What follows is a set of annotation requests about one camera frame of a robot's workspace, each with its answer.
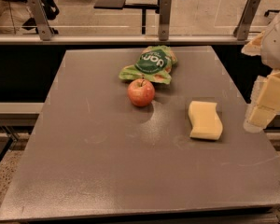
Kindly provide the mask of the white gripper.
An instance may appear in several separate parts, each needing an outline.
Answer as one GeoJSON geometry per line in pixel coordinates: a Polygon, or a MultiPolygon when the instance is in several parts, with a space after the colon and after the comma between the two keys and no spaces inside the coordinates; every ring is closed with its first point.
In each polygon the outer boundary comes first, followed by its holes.
{"type": "Polygon", "coordinates": [[[274,119],[274,110],[280,110],[280,70],[258,76],[251,94],[251,103],[245,113],[246,129],[265,129],[274,119]]]}

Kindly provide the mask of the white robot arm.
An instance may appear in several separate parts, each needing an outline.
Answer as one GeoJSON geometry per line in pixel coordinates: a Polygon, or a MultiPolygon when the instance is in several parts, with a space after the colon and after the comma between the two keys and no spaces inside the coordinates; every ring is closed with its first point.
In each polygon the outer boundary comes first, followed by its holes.
{"type": "Polygon", "coordinates": [[[244,129],[258,133],[280,111],[280,12],[263,32],[244,45],[242,53],[259,55],[262,63],[272,68],[268,76],[257,77],[245,113],[244,129]]]}

